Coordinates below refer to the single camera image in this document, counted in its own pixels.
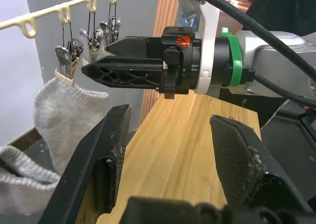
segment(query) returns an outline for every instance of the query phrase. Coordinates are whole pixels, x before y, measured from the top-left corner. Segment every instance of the wooden surface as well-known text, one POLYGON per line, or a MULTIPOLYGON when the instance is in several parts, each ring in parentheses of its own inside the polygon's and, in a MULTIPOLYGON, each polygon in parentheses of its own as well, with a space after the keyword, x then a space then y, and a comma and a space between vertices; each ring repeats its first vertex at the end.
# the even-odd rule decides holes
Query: wooden surface
POLYGON ((98 224, 117 224, 131 196, 226 204, 215 167, 212 114, 233 117, 260 136, 257 113, 206 95, 158 101, 126 149, 116 206, 98 224))
MULTIPOLYGON (((173 26, 176 19, 179 2, 178 0, 158 0, 156 19, 154 25, 154 37, 160 37, 166 26, 173 26)), ((155 104, 159 93, 155 90, 145 90, 142 103, 140 123, 155 104)))

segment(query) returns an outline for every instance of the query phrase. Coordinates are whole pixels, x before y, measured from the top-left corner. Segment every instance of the white bracket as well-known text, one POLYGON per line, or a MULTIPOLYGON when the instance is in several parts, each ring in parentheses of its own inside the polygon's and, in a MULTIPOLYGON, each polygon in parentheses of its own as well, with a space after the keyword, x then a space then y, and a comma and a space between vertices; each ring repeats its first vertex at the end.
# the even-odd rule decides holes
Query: white bracket
POLYGON ((202 14, 200 15, 199 30, 197 38, 202 41, 201 61, 196 94, 206 94, 211 83, 215 38, 219 18, 219 9, 208 2, 199 5, 202 14))
MULTIPOLYGON (((115 4, 117 0, 109 0, 109 1, 110 1, 110 4, 115 4)), ((83 2, 87 4, 87 9, 90 13, 94 13, 97 10, 97 0, 72 0, 69 2, 65 2, 59 5, 49 7, 47 9, 39 10, 36 12, 32 12, 29 14, 15 17, 10 20, 0 22, 0 30, 16 25, 20 27, 25 37, 29 39, 33 39, 35 38, 38 31, 36 27, 35 19, 56 12, 58 14, 60 22, 62 24, 68 24, 71 20, 70 6, 78 5, 83 2), (26 24, 30 25, 31 27, 30 31, 27 29, 26 24)))

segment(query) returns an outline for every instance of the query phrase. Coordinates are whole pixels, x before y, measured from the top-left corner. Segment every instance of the metal arm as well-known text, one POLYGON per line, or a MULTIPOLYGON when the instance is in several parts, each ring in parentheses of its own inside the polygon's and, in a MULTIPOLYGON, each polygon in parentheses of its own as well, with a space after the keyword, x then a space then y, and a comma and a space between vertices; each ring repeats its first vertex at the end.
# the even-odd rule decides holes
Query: metal arm
MULTIPOLYGON (((190 27, 166 27, 161 38, 123 38, 106 47, 116 56, 89 64, 82 72, 109 87, 155 89, 165 98, 189 90, 206 94, 210 86, 281 97, 254 81, 257 72, 287 91, 315 99, 316 85, 262 39, 250 31, 216 37, 217 8, 203 0, 178 1, 188 19, 200 16, 197 33, 190 27)), ((313 44, 291 33, 272 33, 309 64, 316 64, 313 44)))

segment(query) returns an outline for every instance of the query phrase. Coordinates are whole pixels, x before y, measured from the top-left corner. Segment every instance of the orange label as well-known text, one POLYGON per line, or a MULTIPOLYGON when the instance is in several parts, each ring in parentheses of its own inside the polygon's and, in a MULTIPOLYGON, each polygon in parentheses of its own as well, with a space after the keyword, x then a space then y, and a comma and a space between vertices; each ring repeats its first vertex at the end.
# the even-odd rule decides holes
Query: orange label
POLYGON ((177 45, 182 46, 182 48, 190 48, 190 37, 189 36, 181 36, 177 38, 177 45))

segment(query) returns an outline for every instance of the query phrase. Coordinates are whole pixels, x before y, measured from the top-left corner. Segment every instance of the gray sock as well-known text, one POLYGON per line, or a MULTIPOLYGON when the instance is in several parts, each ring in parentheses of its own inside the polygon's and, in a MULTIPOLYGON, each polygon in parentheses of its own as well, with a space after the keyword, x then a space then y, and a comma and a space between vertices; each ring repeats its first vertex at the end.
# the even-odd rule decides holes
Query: gray sock
POLYGON ((46 208, 60 176, 33 162, 13 146, 0 146, 0 213, 30 215, 46 208))
POLYGON ((35 128, 47 143, 56 170, 62 174, 77 145, 107 113, 108 94, 89 91, 57 78, 35 98, 35 128))

